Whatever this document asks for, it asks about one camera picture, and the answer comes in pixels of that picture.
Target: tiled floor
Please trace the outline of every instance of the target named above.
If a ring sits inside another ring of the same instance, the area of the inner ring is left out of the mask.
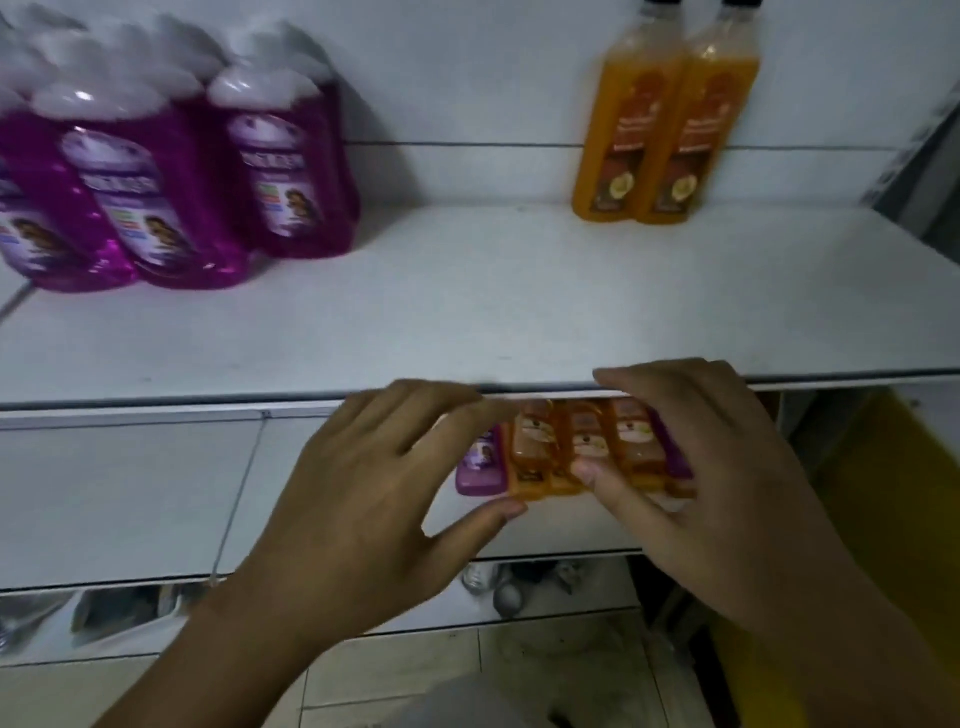
[[[150,658],[0,669],[4,728],[87,728]],[[325,654],[267,728],[367,728],[453,678],[483,672],[533,716],[576,728],[712,728],[692,670],[636,613],[366,638]]]

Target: forearm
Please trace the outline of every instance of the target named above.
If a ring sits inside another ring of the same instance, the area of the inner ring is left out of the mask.
[[[224,584],[95,728],[254,728],[317,657]]]
[[[956,686],[907,616],[857,577],[809,598],[805,614],[765,638],[794,676],[811,724],[956,728]]]

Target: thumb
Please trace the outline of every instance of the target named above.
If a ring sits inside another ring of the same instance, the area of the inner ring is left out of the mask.
[[[675,537],[678,526],[673,519],[654,501],[635,490],[612,463],[580,458],[570,469],[644,548],[658,548]]]
[[[430,593],[445,589],[503,526],[526,512],[527,504],[520,500],[493,500],[430,539],[418,569]]]

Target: hand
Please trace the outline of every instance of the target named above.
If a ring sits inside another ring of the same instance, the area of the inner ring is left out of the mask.
[[[761,635],[811,599],[863,583],[793,450],[729,364],[699,359],[594,374],[656,408],[696,475],[696,500],[668,515],[614,468],[573,466],[678,583]]]
[[[527,510],[503,498],[434,538],[421,530],[473,442],[515,415],[510,402],[460,384],[397,381],[350,397],[303,449],[225,587],[269,600],[273,623],[317,654],[437,595]]]

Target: fingernail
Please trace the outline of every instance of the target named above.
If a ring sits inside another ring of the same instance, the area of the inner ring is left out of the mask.
[[[527,504],[522,500],[507,500],[503,507],[503,517],[507,522],[518,519],[527,512]]]
[[[588,488],[593,487],[593,481],[600,474],[599,466],[590,460],[574,460],[570,471],[579,477]]]

